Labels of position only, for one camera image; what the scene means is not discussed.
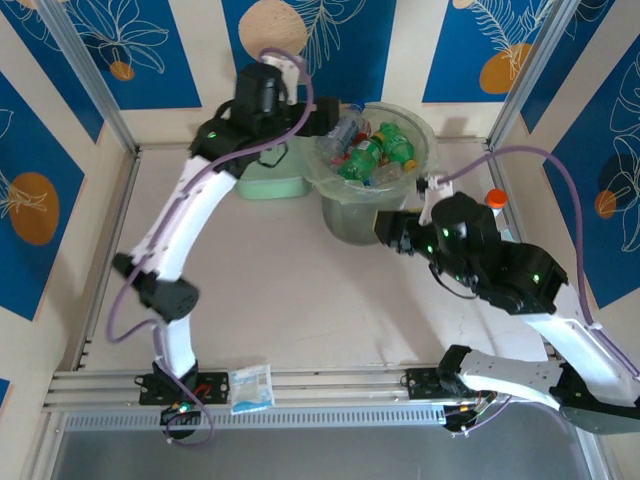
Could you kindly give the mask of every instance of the cable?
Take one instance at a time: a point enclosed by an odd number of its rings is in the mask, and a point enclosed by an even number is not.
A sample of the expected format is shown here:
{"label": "cable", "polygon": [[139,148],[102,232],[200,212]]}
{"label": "cable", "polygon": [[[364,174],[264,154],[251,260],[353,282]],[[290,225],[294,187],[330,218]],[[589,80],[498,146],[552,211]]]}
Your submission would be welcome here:
{"label": "cable", "polygon": [[283,145],[284,152],[282,153],[282,155],[280,155],[280,158],[278,158],[278,160],[276,160],[274,163],[265,163],[262,160],[257,160],[258,165],[262,165],[265,168],[276,168],[280,164],[282,159],[287,156],[287,153],[289,153],[289,145],[287,144],[287,142],[284,142]]}
{"label": "cable", "polygon": [[[274,140],[271,140],[271,141],[268,141],[268,142],[265,142],[262,145],[256,145],[256,146],[253,146],[253,147],[245,148],[243,150],[239,150],[237,152],[232,152],[232,153],[228,153],[226,155],[223,155],[220,158],[218,158],[218,159],[214,160],[213,162],[211,162],[209,165],[207,165],[202,170],[200,170],[191,179],[191,181],[189,181],[187,183],[187,185],[185,185],[185,187],[181,191],[182,196],[177,198],[176,200],[174,200],[174,202],[171,204],[171,206],[167,209],[167,212],[162,217],[162,220],[160,221],[160,223],[158,225],[158,228],[156,229],[155,233],[153,234],[151,240],[149,241],[149,244],[147,246],[147,250],[148,251],[150,251],[150,252],[153,251],[154,247],[158,243],[158,240],[160,239],[162,234],[166,231],[167,226],[171,223],[171,221],[177,215],[178,209],[179,209],[180,205],[182,204],[182,202],[184,202],[184,200],[189,197],[189,194],[191,193],[191,191],[200,183],[200,181],[207,174],[209,174],[216,167],[218,167],[219,165],[222,165],[225,162],[234,160],[234,159],[239,158],[239,157],[243,157],[245,155],[251,155],[251,154],[254,154],[254,153],[260,153],[263,150],[267,150],[269,148],[273,148],[273,147],[275,147],[275,146],[277,146],[277,145],[279,145],[279,144],[281,144],[283,142],[286,142],[287,140],[292,138],[304,126],[304,124],[309,119],[309,116],[311,115],[311,109],[313,108],[313,101],[314,101],[313,85],[311,83],[311,77],[305,71],[304,62],[299,61],[295,56],[293,56],[290,53],[286,52],[285,50],[282,50],[282,49],[279,49],[279,48],[266,48],[266,49],[262,50],[262,52],[260,52],[260,58],[262,58],[264,55],[266,55],[268,53],[275,53],[275,54],[278,54],[278,55],[281,55],[281,56],[287,58],[300,71],[300,77],[304,81],[305,87],[307,89],[307,101],[306,101],[306,104],[305,104],[305,108],[304,108],[304,110],[302,112],[302,116],[300,117],[298,122],[291,129],[289,129],[287,132],[285,132],[284,134],[282,134],[278,138],[276,138]],[[207,438],[204,441],[198,442],[198,443],[184,443],[184,442],[179,442],[179,441],[175,441],[175,440],[172,439],[173,440],[172,443],[174,443],[176,445],[179,445],[179,446],[185,446],[185,447],[203,446],[203,445],[206,445],[207,443],[209,443],[211,441],[211,439],[213,439],[213,434],[214,434],[214,419],[213,419],[213,415],[211,414],[209,409],[206,408],[205,405],[200,401],[200,399],[198,399],[180,381],[180,379],[177,378],[171,372],[171,369],[169,368],[169,365],[167,365],[167,363],[166,363],[166,354],[165,354],[165,351],[164,351],[164,345],[163,345],[162,341],[159,338],[160,328],[161,328],[160,324],[159,324],[159,321],[155,320],[155,319],[144,320],[144,321],[140,322],[139,324],[137,324],[136,326],[134,326],[133,328],[131,328],[127,333],[125,333],[124,335],[121,335],[119,337],[117,337],[115,335],[115,333],[114,333],[115,319],[116,319],[118,311],[120,310],[120,307],[122,305],[122,301],[124,299],[124,296],[127,293],[127,291],[129,290],[129,288],[131,287],[131,285],[133,284],[133,281],[136,278],[136,276],[144,268],[144,265],[149,260],[150,256],[151,256],[151,254],[147,254],[147,255],[144,255],[141,258],[140,262],[135,266],[135,268],[132,270],[132,272],[126,278],[124,285],[122,286],[122,288],[118,292],[118,295],[116,296],[116,299],[113,302],[111,310],[109,311],[109,316],[108,316],[108,319],[107,319],[107,326],[106,326],[106,337],[107,337],[107,340],[110,343],[118,344],[118,343],[121,343],[121,342],[125,341],[126,339],[128,339],[129,337],[131,337],[136,332],[138,332],[139,330],[141,330],[142,328],[144,328],[146,326],[150,326],[153,329],[154,348],[156,349],[156,356],[157,356],[157,360],[159,362],[160,368],[162,368],[164,370],[164,372],[167,375],[169,375],[169,377],[176,383],[176,385],[178,385],[178,387],[180,387],[180,389],[198,406],[198,408],[207,416],[207,419],[209,420],[209,427],[210,427],[209,435],[207,436]],[[168,428],[169,428],[169,426],[167,426],[167,431],[165,432],[166,435],[168,435]]]}
{"label": "cable", "polygon": [[463,431],[461,432],[454,432],[452,433],[452,435],[454,437],[458,437],[460,435],[468,435],[469,433],[473,432],[474,430],[477,430],[478,428],[486,425],[487,423],[489,423],[491,420],[493,420],[494,418],[496,418],[498,415],[500,415],[505,408],[507,408],[507,405],[509,405],[509,402],[511,401],[511,399],[513,398],[512,395],[509,395],[504,403],[502,405],[500,405],[500,407],[493,413],[493,415],[491,415],[489,418],[487,418],[484,422],[482,423],[476,423],[473,427],[469,427],[469,428],[465,428]]}
{"label": "cable", "polygon": [[478,298],[478,295],[462,295],[458,292],[453,291],[453,289],[451,287],[448,287],[447,285],[444,284],[444,282],[442,281],[442,279],[440,278],[440,274],[438,273],[438,271],[436,270],[436,266],[433,263],[429,264],[429,270],[431,271],[431,275],[433,275],[433,278],[436,279],[436,282],[438,282],[438,285],[440,285],[442,288],[444,288],[446,291],[448,291],[449,293],[453,293],[456,297],[461,298],[463,300],[475,300],[476,298]]}
{"label": "cable", "polygon": [[[439,184],[451,182],[453,180],[457,180],[458,178],[466,175],[471,170],[475,169],[479,165],[491,160],[492,158],[496,158],[500,155],[506,155],[508,153],[515,152],[526,152],[526,153],[534,153],[536,155],[540,155],[547,160],[549,160],[553,165],[560,171],[562,174],[567,186],[569,187],[569,193],[571,194],[571,200],[573,201],[573,207],[576,214],[576,263],[577,263],[577,272],[578,272],[578,298],[580,302],[580,307],[582,308],[582,312],[584,314],[585,322],[588,326],[594,325],[596,322],[591,315],[591,310],[589,309],[589,302],[587,300],[587,290],[585,286],[585,274],[584,274],[584,225],[582,220],[582,205],[580,204],[580,197],[578,195],[578,189],[576,188],[573,179],[571,178],[571,174],[567,170],[567,167],[564,166],[562,161],[553,155],[550,152],[542,148],[530,147],[526,145],[514,145],[510,147],[503,147],[493,152],[487,153],[477,160],[471,162],[466,167],[458,170],[456,173],[449,175],[447,177],[441,178],[438,180]],[[640,371],[633,364],[633,362],[627,357],[622,350],[620,350],[600,329],[593,329],[593,335],[598,338],[605,346],[606,349],[609,350],[613,356],[615,356],[631,373],[634,377],[640,376]]]}

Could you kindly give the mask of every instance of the bottle cap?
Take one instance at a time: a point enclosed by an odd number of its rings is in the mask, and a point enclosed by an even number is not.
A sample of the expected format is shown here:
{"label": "bottle cap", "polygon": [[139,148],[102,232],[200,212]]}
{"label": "bottle cap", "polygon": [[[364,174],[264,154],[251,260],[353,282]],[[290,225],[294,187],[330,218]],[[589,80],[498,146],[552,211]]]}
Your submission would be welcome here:
{"label": "bottle cap", "polygon": [[377,140],[378,142],[380,142],[380,145],[382,145],[385,141],[385,137],[384,134],[382,132],[376,132],[373,135],[371,135],[370,137],[371,140]]}
{"label": "bottle cap", "polygon": [[410,172],[411,170],[413,170],[414,168],[416,168],[418,166],[418,162],[416,162],[413,158],[410,160],[407,160],[406,162],[404,162],[404,171],[405,172]]}
{"label": "bottle cap", "polygon": [[507,192],[499,188],[494,188],[487,193],[487,205],[491,208],[503,208],[508,201]]}
{"label": "bottle cap", "polygon": [[369,135],[367,135],[364,132],[360,132],[360,133],[356,134],[356,136],[353,138],[353,142],[351,144],[352,145],[357,145],[360,142],[364,142],[367,138],[369,138]]}

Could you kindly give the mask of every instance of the beige circle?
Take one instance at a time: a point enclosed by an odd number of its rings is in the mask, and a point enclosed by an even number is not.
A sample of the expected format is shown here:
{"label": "beige circle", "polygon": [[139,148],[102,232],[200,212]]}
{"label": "beige circle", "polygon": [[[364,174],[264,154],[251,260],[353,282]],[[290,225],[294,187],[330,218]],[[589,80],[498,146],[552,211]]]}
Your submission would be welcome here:
{"label": "beige circle", "polygon": [[276,47],[298,55],[307,43],[302,17],[283,0],[259,0],[240,19],[242,46],[254,59],[263,48]]}
{"label": "beige circle", "polygon": [[[58,0],[59,3],[64,3],[68,1],[69,0]],[[35,0],[16,0],[16,2],[18,2],[20,5],[30,8],[31,10],[35,10],[37,8]]]}
{"label": "beige circle", "polygon": [[456,8],[467,8],[467,7],[470,7],[471,4],[474,1],[475,0],[452,0],[453,6],[456,7]]}

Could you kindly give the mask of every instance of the green plastic container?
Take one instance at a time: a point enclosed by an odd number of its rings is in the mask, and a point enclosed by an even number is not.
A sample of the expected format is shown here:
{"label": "green plastic container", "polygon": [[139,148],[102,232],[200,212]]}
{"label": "green plastic container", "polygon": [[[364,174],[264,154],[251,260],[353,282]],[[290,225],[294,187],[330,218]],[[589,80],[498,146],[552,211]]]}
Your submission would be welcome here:
{"label": "green plastic container", "polygon": [[[314,148],[309,139],[293,138],[289,141],[289,153],[275,168],[267,168],[253,162],[236,183],[236,191],[248,200],[301,197],[311,191],[311,184],[300,173],[300,162],[307,149]],[[284,153],[284,145],[263,152],[260,161],[275,164]]]}

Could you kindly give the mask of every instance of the orange circle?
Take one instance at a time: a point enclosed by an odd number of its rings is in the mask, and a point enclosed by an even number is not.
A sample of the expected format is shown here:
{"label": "orange circle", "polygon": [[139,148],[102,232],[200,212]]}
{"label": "orange circle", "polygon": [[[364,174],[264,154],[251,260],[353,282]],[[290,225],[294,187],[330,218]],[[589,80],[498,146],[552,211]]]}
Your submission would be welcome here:
{"label": "orange circle", "polygon": [[[35,0],[16,0],[20,5],[25,6],[31,10],[36,9]],[[68,2],[69,0],[58,0],[59,3]]]}
{"label": "orange circle", "polygon": [[109,65],[109,71],[111,72],[111,75],[116,77],[118,80],[122,80],[123,82],[132,80],[136,74],[136,72],[133,71],[131,65],[125,62],[121,62],[120,60],[116,60],[111,65]]}
{"label": "orange circle", "polygon": [[605,220],[613,217],[616,213],[616,198],[615,194],[609,190],[601,191],[596,197],[596,213]]}
{"label": "orange circle", "polygon": [[503,208],[509,201],[509,196],[504,190],[493,188],[487,193],[487,205],[491,208]]}
{"label": "orange circle", "polygon": [[531,45],[518,43],[509,50],[503,50],[491,57],[480,72],[480,87],[486,93],[500,94],[511,90]]}
{"label": "orange circle", "polygon": [[277,47],[298,55],[307,43],[300,14],[283,0],[259,0],[238,22],[240,43],[254,59],[263,48]]}
{"label": "orange circle", "polygon": [[47,177],[35,172],[18,175],[11,186],[17,190],[9,192],[15,201],[9,210],[13,229],[31,245],[46,245],[56,233],[60,219],[55,187]]}
{"label": "orange circle", "polygon": [[457,9],[468,8],[473,3],[473,0],[453,0],[453,6]]}

